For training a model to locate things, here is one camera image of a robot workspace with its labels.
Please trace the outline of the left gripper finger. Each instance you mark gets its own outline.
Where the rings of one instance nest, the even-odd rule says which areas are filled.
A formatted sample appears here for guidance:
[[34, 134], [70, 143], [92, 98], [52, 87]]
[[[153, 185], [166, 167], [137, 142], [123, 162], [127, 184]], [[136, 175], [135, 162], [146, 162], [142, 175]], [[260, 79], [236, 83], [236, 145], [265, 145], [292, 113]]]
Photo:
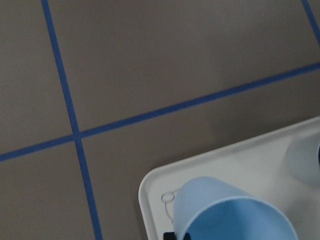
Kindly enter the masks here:
[[165, 232], [163, 234], [163, 240], [177, 240], [174, 232]]

